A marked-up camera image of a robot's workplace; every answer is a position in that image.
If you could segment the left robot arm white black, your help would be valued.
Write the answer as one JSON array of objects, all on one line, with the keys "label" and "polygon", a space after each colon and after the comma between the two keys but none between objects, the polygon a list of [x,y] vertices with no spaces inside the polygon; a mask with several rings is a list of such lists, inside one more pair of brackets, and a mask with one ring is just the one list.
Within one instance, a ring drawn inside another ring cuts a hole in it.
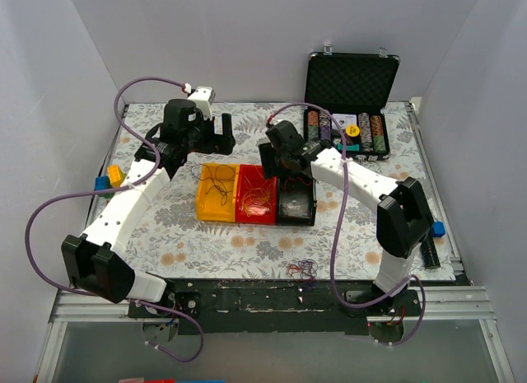
[{"label": "left robot arm white black", "polygon": [[102,213],[81,235],[69,235],[61,250],[70,283],[99,297],[119,303],[147,301],[159,317],[168,316],[175,297],[167,282],[151,273],[136,270],[125,260],[133,231],[156,196],[171,182],[190,153],[232,154],[236,144],[231,115],[221,116],[222,131],[215,119],[190,99],[170,100],[163,120],[151,128],[136,151],[123,183]]}]

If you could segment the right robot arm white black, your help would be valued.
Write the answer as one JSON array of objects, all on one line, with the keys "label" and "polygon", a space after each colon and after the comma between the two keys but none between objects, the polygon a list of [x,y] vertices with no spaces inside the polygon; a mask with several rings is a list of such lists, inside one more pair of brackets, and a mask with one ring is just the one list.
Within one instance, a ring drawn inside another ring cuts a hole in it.
[{"label": "right robot arm white black", "polygon": [[414,178],[400,181],[377,174],[346,158],[326,142],[306,141],[295,126],[283,120],[268,124],[268,142],[259,145],[267,177],[307,176],[340,189],[376,215],[376,239],[383,249],[380,270],[373,282],[373,299],[338,302],[350,309],[373,307],[391,315],[403,304],[401,293],[414,278],[412,263],[433,225],[433,217],[422,185]]}]

